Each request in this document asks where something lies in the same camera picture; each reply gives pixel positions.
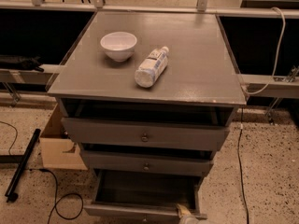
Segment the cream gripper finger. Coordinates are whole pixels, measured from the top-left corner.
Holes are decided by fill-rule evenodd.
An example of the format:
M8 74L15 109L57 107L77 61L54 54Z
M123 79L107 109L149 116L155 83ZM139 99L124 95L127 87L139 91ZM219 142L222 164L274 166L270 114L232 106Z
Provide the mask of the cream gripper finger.
M185 217L185 216L189 216L191 214L190 210L182 204L177 203L176 207L178 210L179 217Z

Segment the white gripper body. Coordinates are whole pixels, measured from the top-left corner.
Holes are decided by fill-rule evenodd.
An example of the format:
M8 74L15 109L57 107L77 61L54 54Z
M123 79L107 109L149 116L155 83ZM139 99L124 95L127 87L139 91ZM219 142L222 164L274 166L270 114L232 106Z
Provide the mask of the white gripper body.
M199 220L193 215L184 215L178 224L199 224Z

